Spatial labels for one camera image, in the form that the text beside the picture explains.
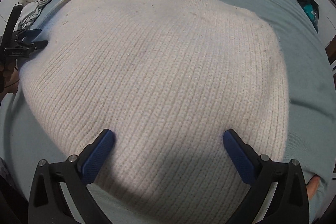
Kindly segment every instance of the blue gripper pad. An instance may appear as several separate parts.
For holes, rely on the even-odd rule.
[[[255,181],[254,166],[229,130],[223,134],[223,143],[243,182],[252,185]]]
[[[81,180],[87,185],[93,183],[105,160],[110,154],[115,143],[115,135],[111,130],[106,130],[105,135],[91,152],[82,165]]]

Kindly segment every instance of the silver screw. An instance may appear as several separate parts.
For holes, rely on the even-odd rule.
[[[297,166],[297,165],[300,164],[299,161],[298,161],[297,159],[292,159],[292,163],[293,163],[295,166]]]
[[[267,155],[265,155],[265,154],[260,155],[260,158],[261,158],[263,161],[268,161],[268,160],[269,160],[269,156],[267,156]]]
[[[39,166],[42,167],[43,165],[45,165],[46,162],[47,162],[46,160],[40,160],[39,161]]]
[[[68,158],[68,161],[70,161],[70,162],[74,162],[75,160],[77,160],[77,155],[71,155],[71,156]]]

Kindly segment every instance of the light blue bed sheet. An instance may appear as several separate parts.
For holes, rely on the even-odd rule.
[[[38,26],[60,0],[53,0],[34,23]],[[296,0],[221,0],[247,8],[275,30],[287,66],[290,107],[288,140],[284,162],[300,161],[306,181],[313,174],[322,183],[310,201],[310,222],[326,192],[336,158],[336,94],[325,50],[316,31]],[[21,89],[16,98],[7,96],[0,112],[0,156],[28,198],[37,162],[66,158],[46,136],[31,113]],[[115,224],[149,223],[132,214],[113,197],[90,185],[94,197]]]

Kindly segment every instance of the ribbed knit fabric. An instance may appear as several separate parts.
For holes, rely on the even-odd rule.
[[[96,183],[162,223],[224,223],[245,196],[233,128],[281,161],[288,123],[277,37],[218,0],[63,0],[49,44],[21,69],[26,100],[66,154],[103,128],[117,143]]]

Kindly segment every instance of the white knitted sweater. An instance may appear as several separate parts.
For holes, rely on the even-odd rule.
[[[66,154],[103,128],[117,143],[96,183],[162,223],[224,223],[248,187],[223,144],[233,128],[281,161],[288,123],[277,37],[218,0],[63,0],[49,44],[21,69],[26,100]]]

